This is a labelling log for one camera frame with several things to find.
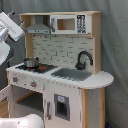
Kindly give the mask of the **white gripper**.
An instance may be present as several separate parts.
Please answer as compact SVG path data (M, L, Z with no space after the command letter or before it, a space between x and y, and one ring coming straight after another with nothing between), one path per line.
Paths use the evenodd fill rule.
M0 13L0 24L8 29L10 37L18 41L24 35L24 31L12 19L10 19L4 12Z

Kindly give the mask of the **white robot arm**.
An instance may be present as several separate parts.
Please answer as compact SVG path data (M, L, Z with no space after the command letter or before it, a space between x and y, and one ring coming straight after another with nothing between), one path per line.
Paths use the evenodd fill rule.
M18 41L24 31L4 12L0 13L0 67L14 55L14 50L6 43L8 37Z

